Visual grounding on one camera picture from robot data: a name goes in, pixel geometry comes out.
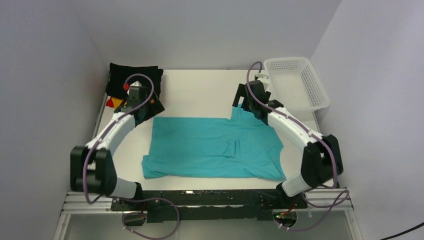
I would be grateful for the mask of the turquoise t-shirt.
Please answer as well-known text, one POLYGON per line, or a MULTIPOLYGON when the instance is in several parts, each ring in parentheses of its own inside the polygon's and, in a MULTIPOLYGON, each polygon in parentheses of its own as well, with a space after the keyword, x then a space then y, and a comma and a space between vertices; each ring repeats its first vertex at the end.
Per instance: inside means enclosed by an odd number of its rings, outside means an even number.
POLYGON ((155 117, 141 166, 145 179, 286 179, 276 131, 240 106, 230 118, 155 117))

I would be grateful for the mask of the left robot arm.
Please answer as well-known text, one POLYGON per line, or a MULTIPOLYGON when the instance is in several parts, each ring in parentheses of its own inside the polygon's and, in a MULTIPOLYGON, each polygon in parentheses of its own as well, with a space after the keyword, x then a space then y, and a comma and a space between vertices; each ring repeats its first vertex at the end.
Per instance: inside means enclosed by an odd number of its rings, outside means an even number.
POLYGON ((165 110, 155 91, 131 86, 103 130, 84 146, 70 152, 70 187, 75 192, 141 200, 139 182, 119 178, 113 156, 125 137, 141 123, 165 110))

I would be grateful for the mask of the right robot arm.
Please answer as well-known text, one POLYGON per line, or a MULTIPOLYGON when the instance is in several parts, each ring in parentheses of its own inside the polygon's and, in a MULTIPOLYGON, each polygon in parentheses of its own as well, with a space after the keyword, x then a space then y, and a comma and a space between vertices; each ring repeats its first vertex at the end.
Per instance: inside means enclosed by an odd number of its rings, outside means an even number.
POLYGON ((238 85, 233 106, 243 99, 241 108, 253 113, 265 125, 284 134, 302 152, 300 170, 285 180, 281 186, 288 197, 315 189, 332 180, 338 185, 338 177, 344 171, 338 139, 334 135, 323 135, 303 124, 278 100, 270 99, 260 80, 238 85))

